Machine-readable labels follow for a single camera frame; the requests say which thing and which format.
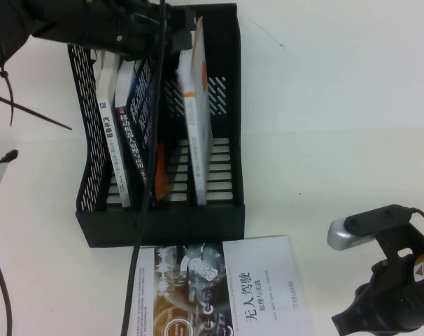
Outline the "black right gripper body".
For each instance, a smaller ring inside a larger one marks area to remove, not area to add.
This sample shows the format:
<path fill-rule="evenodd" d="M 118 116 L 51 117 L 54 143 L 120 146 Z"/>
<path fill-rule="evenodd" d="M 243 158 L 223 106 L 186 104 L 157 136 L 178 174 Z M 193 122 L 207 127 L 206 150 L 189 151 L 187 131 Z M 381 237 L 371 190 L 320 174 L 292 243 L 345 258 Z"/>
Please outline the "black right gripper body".
<path fill-rule="evenodd" d="M 413 267 L 383 261 L 372 271 L 353 310 L 357 332 L 396 335 L 424 326 L 424 280 L 414 281 Z"/>

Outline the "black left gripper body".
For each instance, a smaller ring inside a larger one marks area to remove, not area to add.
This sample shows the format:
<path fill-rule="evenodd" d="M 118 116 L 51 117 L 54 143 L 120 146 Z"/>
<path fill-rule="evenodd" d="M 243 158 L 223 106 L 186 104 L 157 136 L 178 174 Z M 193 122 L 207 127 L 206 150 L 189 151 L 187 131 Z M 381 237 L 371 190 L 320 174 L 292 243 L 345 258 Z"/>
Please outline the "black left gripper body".
<path fill-rule="evenodd" d="M 118 1 L 120 32 L 117 36 L 117 54 L 127 59 L 138 59 L 155 52 L 159 39 L 160 9 L 162 3 L 149 1 Z M 165 5 L 165 54 L 170 51 L 170 38 L 182 30 L 183 6 Z"/>

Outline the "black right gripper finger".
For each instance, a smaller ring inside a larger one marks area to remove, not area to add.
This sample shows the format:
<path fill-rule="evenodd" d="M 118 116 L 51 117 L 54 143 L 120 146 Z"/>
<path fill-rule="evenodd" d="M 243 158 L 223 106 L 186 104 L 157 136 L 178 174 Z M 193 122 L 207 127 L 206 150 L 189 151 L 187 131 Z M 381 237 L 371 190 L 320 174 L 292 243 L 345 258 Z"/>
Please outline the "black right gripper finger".
<path fill-rule="evenodd" d="M 346 309 L 341 313 L 338 313 L 332 317 L 332 322 L 334 323 L 336 327 L 336 320 L 337 319 L 345 319 L 347 323 L 350 323 L 351 325 L 354 324 L 354 311 L 352 309 Z"/>
<path fill-rule="evenodd" d="M 355 326 L 347 323 L 345 319 L 336 320 L 336 329 L 340 335 L 350 335 L 357 332 Z"/>

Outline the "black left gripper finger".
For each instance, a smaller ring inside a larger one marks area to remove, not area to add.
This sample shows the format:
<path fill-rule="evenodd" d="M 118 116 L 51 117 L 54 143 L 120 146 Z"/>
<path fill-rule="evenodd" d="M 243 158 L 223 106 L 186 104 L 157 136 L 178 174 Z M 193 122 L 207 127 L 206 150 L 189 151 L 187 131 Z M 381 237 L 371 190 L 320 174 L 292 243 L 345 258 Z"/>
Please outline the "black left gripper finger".
<path fill-rule="evenodd" d="M 183 51 L 192 49 L 192 34 L 182 29 L 172 34 L 170 38 L 170 51 Z"/>
<path fill-rule="evenodd" d="M 183 14 L 182 30 L 185 32 L 197 31 L 199 18 L 197 17 L 196 10 L 189 6 L 184 6 L 182 8 L 182 14 Z"/>

